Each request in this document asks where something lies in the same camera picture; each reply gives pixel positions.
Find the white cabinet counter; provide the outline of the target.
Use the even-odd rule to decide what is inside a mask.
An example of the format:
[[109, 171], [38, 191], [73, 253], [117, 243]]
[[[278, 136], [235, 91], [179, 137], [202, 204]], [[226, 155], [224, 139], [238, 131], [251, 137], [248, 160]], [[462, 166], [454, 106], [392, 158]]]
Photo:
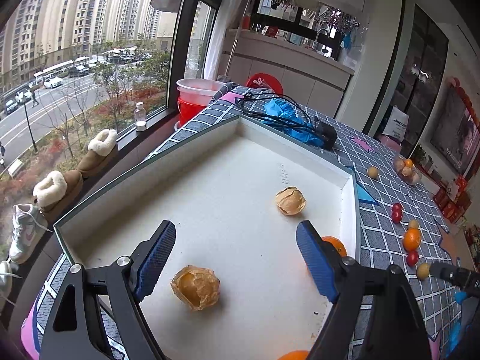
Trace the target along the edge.
[[242, 30], [234, 44], [235, 33], [230, 29], [225, 35], [219, 74], [245, 85], [256, 73], [267, 73], [297, 102], [336, 116], [352, 69], [313, 50], [250, 31]]

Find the red gift boxes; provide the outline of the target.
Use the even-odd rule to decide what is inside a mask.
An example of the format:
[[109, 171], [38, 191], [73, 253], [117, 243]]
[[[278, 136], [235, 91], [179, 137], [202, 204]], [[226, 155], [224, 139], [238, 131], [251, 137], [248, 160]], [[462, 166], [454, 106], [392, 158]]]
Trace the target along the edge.
[[442, 216], [451, 223], [455, 223], [471, 206], [472, 201], [467, 186], [465, 177], [459, 175], [433, 196]]

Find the red plastic bucket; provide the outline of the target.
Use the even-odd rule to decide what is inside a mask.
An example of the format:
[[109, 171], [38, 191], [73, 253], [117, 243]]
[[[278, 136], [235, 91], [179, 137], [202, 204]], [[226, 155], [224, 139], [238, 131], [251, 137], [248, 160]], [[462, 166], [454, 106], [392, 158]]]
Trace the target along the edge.
[[191, 102], [187, 102], [181, 97], [177, 100], [177, 108], [180, 114], [180, 126], [182, 127], [188, 123], [194, 116], [197, 116], [203, 109], [206, 108], [205, 105], [199, 105]]

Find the pink plastic basin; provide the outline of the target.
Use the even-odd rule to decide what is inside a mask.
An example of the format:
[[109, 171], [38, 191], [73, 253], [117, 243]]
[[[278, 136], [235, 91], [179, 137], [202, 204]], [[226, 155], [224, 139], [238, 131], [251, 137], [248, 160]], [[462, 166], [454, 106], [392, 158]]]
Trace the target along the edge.
[[184, 78], [176, 82], [180, 98], [186, 102], [207, 106], [216, 93], [224, 86], [217, 80]]

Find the red tomato pair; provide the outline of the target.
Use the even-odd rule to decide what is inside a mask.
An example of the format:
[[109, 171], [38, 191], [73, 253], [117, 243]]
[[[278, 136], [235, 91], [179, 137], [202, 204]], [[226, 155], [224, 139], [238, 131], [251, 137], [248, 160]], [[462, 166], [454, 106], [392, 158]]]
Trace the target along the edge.
[[391, 213], [391, 220], [394, 224], [399, 224], [403, 218], [402, 211], [392, 211]]
[[392, 206], [392, 210], [393, 211], [402, 211], [403, 206], [400, 203], [394, 203], [393, 206]]

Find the small white bottle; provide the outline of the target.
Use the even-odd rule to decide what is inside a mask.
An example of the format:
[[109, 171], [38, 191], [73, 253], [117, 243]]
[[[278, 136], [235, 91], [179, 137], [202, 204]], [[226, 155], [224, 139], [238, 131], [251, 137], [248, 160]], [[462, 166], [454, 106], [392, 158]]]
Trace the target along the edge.
[[134, 111], [135, 128], [137, 132], [146, 130], [146, 109], [143, 102], [137, 102]]

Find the large orange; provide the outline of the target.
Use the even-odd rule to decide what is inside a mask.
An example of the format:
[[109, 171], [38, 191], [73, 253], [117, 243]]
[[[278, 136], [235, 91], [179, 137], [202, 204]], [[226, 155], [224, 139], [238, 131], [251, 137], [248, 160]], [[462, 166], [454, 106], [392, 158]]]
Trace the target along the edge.
[[307, 350], [294, 350], [283, 354], [277, 360], [306, 360], [309, 352]]

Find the white shopping bag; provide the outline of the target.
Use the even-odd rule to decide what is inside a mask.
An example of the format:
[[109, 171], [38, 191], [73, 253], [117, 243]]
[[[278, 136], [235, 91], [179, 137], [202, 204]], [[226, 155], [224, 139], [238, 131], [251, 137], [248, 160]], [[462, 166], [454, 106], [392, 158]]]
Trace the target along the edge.
[[401, 143], [407, 131], [408, 121], [409, 115], [400, 111], [396, 106], [393, 106], [383, 134]]

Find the white sneaker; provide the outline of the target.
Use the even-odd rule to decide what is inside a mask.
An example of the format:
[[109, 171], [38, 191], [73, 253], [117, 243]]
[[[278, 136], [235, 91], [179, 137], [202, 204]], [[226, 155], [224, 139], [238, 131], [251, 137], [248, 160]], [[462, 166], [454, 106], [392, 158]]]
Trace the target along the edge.
[[12, 242], [9, 258], [13, 263], [25, 263], [46, 232], [47, 221], [35, 205], [18, 204], [13, 206]]
[[11, 269], [11, 264], [7, 260], [1, 261], [0, 279], [1, 299], [12, 306], [15, 306], [16, 303], [9, 299], [13, 287], [13, 279], [22, 279], [22, 277], [13, 272]]

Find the red tomato pair right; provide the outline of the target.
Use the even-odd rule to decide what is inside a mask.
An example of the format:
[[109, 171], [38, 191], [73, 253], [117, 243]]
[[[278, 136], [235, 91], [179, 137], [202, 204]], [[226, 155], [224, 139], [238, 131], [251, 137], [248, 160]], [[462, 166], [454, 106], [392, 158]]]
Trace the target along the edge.
[[392, 210], [393, 211], [402, 211], [403, 206], [400, 203], [394, 203], [393, 206], [392, 206]]

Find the white tray with green rim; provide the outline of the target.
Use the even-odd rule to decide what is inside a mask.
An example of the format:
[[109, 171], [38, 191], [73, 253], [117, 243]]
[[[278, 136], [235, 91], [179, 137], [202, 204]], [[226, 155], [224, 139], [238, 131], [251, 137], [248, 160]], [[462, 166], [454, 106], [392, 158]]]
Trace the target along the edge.
[[[297, 215], [275, 196], [295, 186]], [[309, 350], [331, 309], [296, 244], [299, 222], [360, 254], [352, 171], [332, 154], [238, 116], [215, 124], [130, 169], [55, 224], [75, 263], [101, 267], [131, 254], [162, 221], [176, 242], [153, 293], [141, 304], [171, 359], [278, 359]], [[192, 311], [170, 282], [183, 267], [214, 271], [220, 299]]]

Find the red plastic stool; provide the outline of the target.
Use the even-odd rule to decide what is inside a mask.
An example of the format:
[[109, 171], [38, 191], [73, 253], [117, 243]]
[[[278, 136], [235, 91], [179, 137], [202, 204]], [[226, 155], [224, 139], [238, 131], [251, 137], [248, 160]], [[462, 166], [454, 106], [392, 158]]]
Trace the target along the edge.
[[281, 82], [274, 76], [263, 72], [252, 75], [247, 80], [246, 86], [253, 89], [271, 89], [275, 94], [283, 94]]

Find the papery husk fruit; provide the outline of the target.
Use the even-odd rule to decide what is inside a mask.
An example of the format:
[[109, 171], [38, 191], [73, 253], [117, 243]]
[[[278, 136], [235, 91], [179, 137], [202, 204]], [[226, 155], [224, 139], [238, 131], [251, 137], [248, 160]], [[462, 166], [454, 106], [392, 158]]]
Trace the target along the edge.
[[174, 294], [192, 311], [214, 306], [220, 299], [221, 282], [213, 270], [187, 265], [170, 282]]

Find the red tomato pair left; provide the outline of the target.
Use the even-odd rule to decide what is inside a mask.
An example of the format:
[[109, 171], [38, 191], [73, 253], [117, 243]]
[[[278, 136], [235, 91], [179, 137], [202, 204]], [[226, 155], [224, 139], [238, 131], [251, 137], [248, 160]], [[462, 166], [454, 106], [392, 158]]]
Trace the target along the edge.
[[402, 211], [392, 211], [391, 213], [391, 220], [394, 224], [399, 224], [403, 218]]

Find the wall television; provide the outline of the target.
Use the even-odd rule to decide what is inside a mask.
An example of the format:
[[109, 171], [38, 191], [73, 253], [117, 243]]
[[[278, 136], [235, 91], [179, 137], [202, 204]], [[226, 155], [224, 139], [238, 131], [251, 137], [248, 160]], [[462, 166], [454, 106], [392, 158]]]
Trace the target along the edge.
[[456, 77], [450, 80], [430, 142], [462, 176], [478, 152], [479, 117]]

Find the red cherry tomato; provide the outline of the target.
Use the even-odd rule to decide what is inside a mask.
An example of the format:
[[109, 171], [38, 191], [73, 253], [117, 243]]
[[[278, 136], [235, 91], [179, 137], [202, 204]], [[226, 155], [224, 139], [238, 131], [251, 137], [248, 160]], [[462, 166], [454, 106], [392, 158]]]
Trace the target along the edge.
[[419, 254], [416, 250], [409, 250], [406, 258], [406, 263], [409, 267], [415, 267], [419, 260]]

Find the brown fur boot near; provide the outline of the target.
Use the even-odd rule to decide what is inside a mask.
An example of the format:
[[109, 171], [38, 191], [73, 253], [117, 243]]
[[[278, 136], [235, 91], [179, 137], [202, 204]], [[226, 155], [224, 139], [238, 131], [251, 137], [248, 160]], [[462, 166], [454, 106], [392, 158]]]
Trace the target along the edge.
[[82, 174], [77, 170], [68, 172], [52, 171], [33, 188], [42, 215], [49, 224], [53, 224], [83, 188]]

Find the glass bowl of fruit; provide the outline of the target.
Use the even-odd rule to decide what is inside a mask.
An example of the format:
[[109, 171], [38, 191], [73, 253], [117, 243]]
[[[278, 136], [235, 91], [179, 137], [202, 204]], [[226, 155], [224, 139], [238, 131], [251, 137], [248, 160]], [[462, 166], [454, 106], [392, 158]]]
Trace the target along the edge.
[[408, 185], [416, 185], [422, 178], [421, 173], [415, 168], [413, 161], [401, 155], [394, 157], [393, 168], [399, 178]]

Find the black power adapter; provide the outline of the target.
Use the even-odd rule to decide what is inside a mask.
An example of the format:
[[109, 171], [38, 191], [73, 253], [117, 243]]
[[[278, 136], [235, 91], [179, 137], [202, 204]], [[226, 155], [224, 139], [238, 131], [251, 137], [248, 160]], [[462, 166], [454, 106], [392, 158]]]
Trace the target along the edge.
[[330, 124], [326, 124], [323, 121], [317, 121], [315, 123], [315, 134], [322, 141], [323, 149], [332, 150], [334, 148], [338, 135], [336, 130]]

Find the pink plastic stool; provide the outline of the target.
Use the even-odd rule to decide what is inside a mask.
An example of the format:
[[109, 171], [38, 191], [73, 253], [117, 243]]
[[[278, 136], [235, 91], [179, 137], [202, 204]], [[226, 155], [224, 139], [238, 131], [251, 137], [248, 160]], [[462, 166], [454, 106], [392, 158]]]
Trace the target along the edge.
[[386, 135], [379, 134], [377, 139], [386, 147], [390, 148], [396, 153], [399, 153], [402, 149], [401, 144], [396, 141], [394, 138]]

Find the brown fur boot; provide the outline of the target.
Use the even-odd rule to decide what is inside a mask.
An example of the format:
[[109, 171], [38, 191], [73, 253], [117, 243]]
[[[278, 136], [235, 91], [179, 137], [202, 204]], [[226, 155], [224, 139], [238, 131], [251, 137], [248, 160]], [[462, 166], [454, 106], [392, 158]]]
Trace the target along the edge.
[[49, 224], [53, 224], [83, 188], [82, 174], [77, 170], [68, 172], [52, 171], [33, 188], [42, 215]]
[[101, 172], [118, 154], [117, 136], [115, 129], [103, 129], [89, 142], [87, 153], [76, 168], [84, 179]]

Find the brown fur boot far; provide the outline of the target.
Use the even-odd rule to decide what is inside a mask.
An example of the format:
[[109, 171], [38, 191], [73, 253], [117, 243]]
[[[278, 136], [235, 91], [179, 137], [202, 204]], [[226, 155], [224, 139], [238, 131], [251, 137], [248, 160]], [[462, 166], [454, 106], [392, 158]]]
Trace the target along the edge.
[[89, 142], [87, 153], [76, 168], [84, 179], [101, 172], [118, 154], [117, 136], [115, 129], [103, 129]]

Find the blue plastic gloves pile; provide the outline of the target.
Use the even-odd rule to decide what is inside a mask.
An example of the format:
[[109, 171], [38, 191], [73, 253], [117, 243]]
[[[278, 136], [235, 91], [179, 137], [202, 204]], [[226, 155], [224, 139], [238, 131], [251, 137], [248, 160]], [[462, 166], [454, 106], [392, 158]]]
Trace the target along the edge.
[[278, 131], [315, 147], [322, 147], [322, 141], [315, 134], [314, 125], [297, 115], [299, 108], [280, 98], [273, 98], [264, 104], [263, 122]]

